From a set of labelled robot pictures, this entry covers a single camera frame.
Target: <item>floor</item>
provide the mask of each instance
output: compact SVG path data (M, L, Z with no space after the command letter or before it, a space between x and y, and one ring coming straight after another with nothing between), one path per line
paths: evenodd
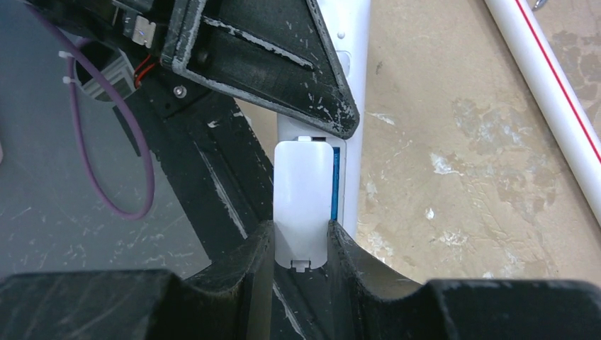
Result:
M601 132L601 2L536 17ZM373 0L366 95L360 245L419 282L601 285L601 229L484 1Z
M550 0L536 16L601 132L601 2ZM358 242L420 282L601 285L601 229L483 1L373 0L371 22ZM58 45L18 1L0 3L0 45L11 47L0 52L0 276L207 266L164 176L145 221L100 204L77 158ZM241 105L272 154L275 115ZM103 183L133 209L139 160L110 106L84 103L84 117Z

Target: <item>white tube with red stripe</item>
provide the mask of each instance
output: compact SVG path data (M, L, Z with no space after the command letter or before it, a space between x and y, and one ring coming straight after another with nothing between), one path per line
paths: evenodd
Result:
M485 0L601 224L601 143L524 0Z

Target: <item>red wire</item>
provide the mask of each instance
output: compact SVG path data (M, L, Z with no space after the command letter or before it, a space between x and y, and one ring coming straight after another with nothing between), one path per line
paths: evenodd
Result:
M595 152L595 155L597 155L597 159L599 160L599 162L601 162L601 154L599 153L599 150L597 150L597 148L595 147L595 143L592 141L592 138L590 137L588 130L586 130L586 127L584 126L584 123L583 123L582 119L580 118L580 115L578 114L576 107L574 106L574 103L572 102L572 98L570 98L570 96L568 95L568 92L566 91L566 88L563 86L563 83L559 79L559 75L557 74L555 67L553 67L553 64L551 63L549 56L547 55L545 49L543 48L543 45L541 44L539 36L534 31L534 28L532 27L532 23L530 23L530 20L528 19L528 16L526 15L524 8L522 7L522 4L519 2L519 0L515 0L515 3L519 7L519 10L522 12L522 15L524 16L524 20L526 20L526 23L528 24L528 27L530 28L530 32L532 32L534 39L537 41L537 44L539 45L541 52L543 52L543 56L545 57L546 63L551 68L551 71L553 72L553 75L555 76L555 80L558 82L559 87L561 88L561 91L563 92L563 95L568 100L568 103L570 104L570 107L572 108L572 112L576 116L576 120L578 120L580 127L584 131L586 139L588 140L590 146L592 147L592 150Z
M134 70L133 70L133 74L134 76L137 74L138 71L140 71L140 69L142 68L142 66L144 66L144 64L146 64L146 62L148 62L148 60L150 60L150 55L148 55L146 57L146 59L144 59Z
M150 70L154 69L155 66L157 66L157 63L153 62L149 67L146 67L145 69L143 69L140 72L140 74L135 78L134 86L136 89L140 87L140 82L142 81L142 78L144 78L146 73L148 73L148 72L150 72Z

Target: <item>beige tabletop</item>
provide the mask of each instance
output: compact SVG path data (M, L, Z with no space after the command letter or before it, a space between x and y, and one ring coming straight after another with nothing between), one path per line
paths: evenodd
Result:
M601 132L601 1L537 17ZM414 280L601 285L601 229L483 0L373 0L360 245ZM275 116L248 104L268 154Z

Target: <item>white cable tie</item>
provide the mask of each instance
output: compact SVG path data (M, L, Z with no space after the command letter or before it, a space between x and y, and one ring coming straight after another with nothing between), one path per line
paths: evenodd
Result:
M82 84L79 80L73 79L73 78L69 78L68 76L62 77L62 82L65 83L65 84L71 84L71 83L77 84L77 85L81 85Z
M73 55L71 53L65 51L58 51L58 56L63 59L73 58Z

